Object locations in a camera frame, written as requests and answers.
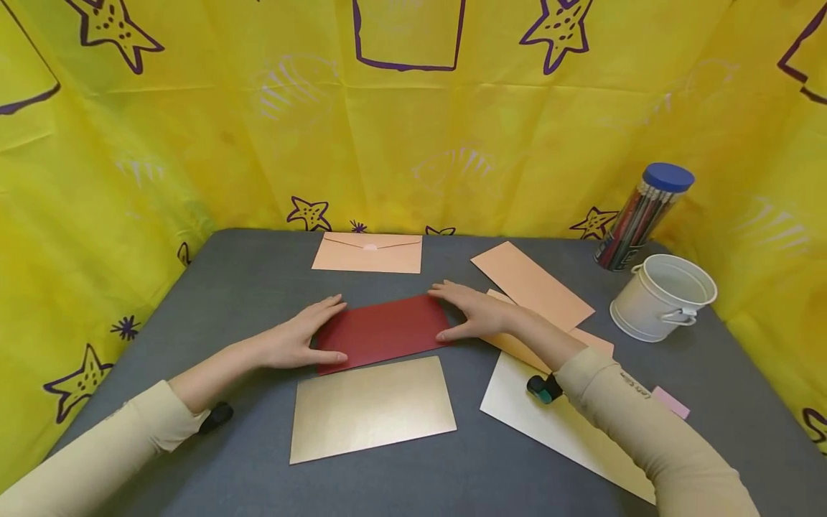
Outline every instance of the black clip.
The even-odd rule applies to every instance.
[[[209,416],[201,423],[198,434],[207,434],[213,429],[220,427],[232,418],[232,406],[226,402],[219,402],[215,405]]]
[[[525,389],[543,404],[551,404],[563,394],[563,389],[553,375],[549,375],[545,381],[541,376],[534,376],[528,379]]]

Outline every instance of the red envelope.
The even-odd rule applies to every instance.
[[[449,344],[437,341],[448,318],[434,298],[424,294],[387,304],[346,310],[333,316],[317,334],[316,348],[347,354],[337,365],[318,365],[320,376]]]

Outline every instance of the small bucket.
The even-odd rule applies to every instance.
[[[640,341],[663,341],[675,328],[694,325],[698,311],[718,297],[712,277],[679,256],[652,255],[632,273],[609,313],[620,330]]]

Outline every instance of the gray tabletop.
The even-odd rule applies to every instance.
[[[504,239],[425,237],[421,275],[311,270],[320,233],[213,235],[137,341],[55,446],[124,401],[304,306],[343,293],[352,308],[407,298],[448,278],[495,288],[469,262]],[[764,517],[827,515],[827,462],[711,309],[660,344],[627,337],[609,302],[628,273],[601,270],[594,242],[510,239],[597,312],[581,328],[740,473]],[[453,323],[460,319],[450,314]],[[479,411],[499,351],[470,339],[437,354],[458,430],[289,466],[296,383],[311,367],[258,371],[227,394],[234,418],[151,463],[101,515],[656,515],[649,503]]]

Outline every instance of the pencil jar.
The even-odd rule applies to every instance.
[[[610,271],[626,269],[664,216],[693,183],[695,176],[682,167],[668,163],[649,165],[614,220],[614,226],[597,248],[597,263]]]

